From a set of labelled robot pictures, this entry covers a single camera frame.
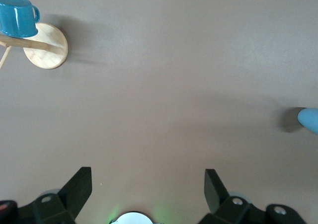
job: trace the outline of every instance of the wooden stand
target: wooden stand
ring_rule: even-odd
[[[65,61],[68,55],[68,43],[64,34],[47,23],[37,23],[36,28],[39,31],[38,34],[28,39],[0,35],[0,45],[7,47],[0,61],[0,68],[12,46],[23,47],[27,58],[39,68],[55,69]]]

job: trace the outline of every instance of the blue mug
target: blue mug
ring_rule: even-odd
[[[0,0],[0,31],[16,38],[32,37],[38,33],[35,23],[40,12],[29,0]]]

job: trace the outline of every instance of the round wooden base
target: round wooden base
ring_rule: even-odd
[[[60,66],[68,55],[68,43],[64,34],[55,26],[37,23],[38,34],[28,38],[49,44],[48,50],[23,48],[27,58],[39,68],[55,69]]]

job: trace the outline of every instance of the gray surface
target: gray surface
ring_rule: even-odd
[[[317,0],[31,1],[70,54],[47,71],[14,48],[0,71],[0,199],[27,204],[89,165],[79,224],[196,224],[215,168],[257,207],[317,223],[318,136],[281,122],[318,107]]]

